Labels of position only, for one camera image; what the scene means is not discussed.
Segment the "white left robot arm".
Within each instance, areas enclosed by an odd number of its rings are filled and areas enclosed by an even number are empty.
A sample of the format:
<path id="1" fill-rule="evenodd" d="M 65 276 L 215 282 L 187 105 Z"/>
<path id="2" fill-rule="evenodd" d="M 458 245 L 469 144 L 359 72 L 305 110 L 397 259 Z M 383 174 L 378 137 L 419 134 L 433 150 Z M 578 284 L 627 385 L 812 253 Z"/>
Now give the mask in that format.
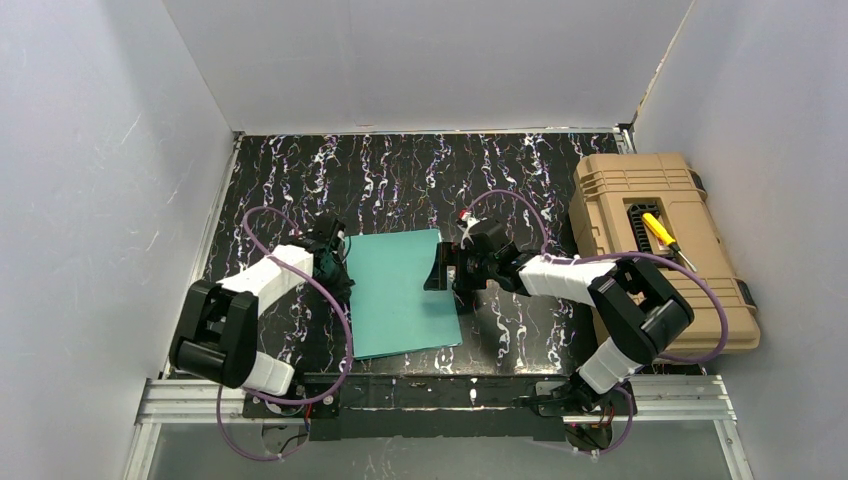
<path id="1" fill-rule="evenodd" d="M 228 388 L 280 397 L 294 368 L 257 349 L 258 319 L 276 301 L 304 284 L 279 259 L 310 276 L 337 301 L 355 285 L 343 255 L 346 226 L 322 215 L 306 233 L 276 246 L 246 270 L 219 281 L 198 280 L 188 289 L 169 349 L 177 369 Z"/>

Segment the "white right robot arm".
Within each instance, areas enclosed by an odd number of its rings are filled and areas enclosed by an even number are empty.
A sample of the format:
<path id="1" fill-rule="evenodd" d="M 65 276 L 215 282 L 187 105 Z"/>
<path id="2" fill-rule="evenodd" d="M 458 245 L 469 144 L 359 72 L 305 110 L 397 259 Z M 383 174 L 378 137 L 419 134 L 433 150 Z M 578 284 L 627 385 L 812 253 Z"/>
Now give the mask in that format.
<path id="1" fill-rule="evenodd" d="M 489 282 L 523 296 L 557 297 L 592 307 L 607 339 L 554 397 L 599 400 L 652 363 L 694 321 L 685 298 L 649 260 L 580 263 L 521 250 L 496 220 L 469 223 L 459 242 L 438 243 L 423 288 L 470 292 Z"/>

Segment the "teal paper folder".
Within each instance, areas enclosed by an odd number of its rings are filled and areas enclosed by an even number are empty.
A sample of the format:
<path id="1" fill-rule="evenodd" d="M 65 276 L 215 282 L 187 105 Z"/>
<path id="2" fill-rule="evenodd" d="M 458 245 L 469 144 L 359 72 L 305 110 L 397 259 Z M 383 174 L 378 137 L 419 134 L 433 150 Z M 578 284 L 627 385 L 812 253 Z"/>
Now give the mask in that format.
<path id="1" fill-rule="evenodd" d="M 357 360 L 462 343 L 454 296 L 426 291 L 441 241 L 437 229 L 357 235 L 347 270 L 353 353 Z"/>

